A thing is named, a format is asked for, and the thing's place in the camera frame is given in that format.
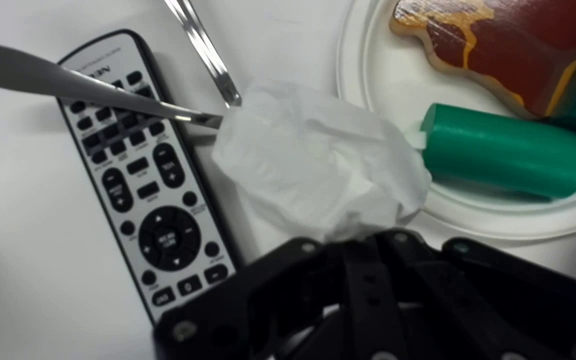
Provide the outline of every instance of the white table surface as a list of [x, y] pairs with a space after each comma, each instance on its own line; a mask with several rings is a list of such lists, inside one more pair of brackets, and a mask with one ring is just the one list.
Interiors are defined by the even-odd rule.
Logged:
[[[337, 39], [350, 1], [199, 0], [196, 8], [242, 88], [275, 77], [334, 94]], [[149, 39], [178, 104], [223, 109], [162, 0], [0, 0], [0, 43], [51, 59], [116, 28]], [[288, 237], [240, 208], [233, 183], [206, 160], [210, 148], [201, 152], [248, 259]], [[576, 237], [496, 245], [576, 275]], [[54, 100], [0, 90], [0, 360], [9, 358], [154, 354], [151, 321]]]

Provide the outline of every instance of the paper plate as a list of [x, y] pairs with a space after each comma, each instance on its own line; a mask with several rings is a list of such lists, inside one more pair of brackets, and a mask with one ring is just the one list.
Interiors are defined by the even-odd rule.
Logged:
[[[338, 47], [338, 91], [344, 100], [418, 127], [432, 101], [484, 111], [509, 109], [482, 85], [437, 71], [418, 39], [389, 28], [394, 0], [356, 0]], [[495, 240], [547, 240], [576, 234], [576, 196], [540, 199], [463, 183], [434, 183], [424, 214], [458, 231]]]

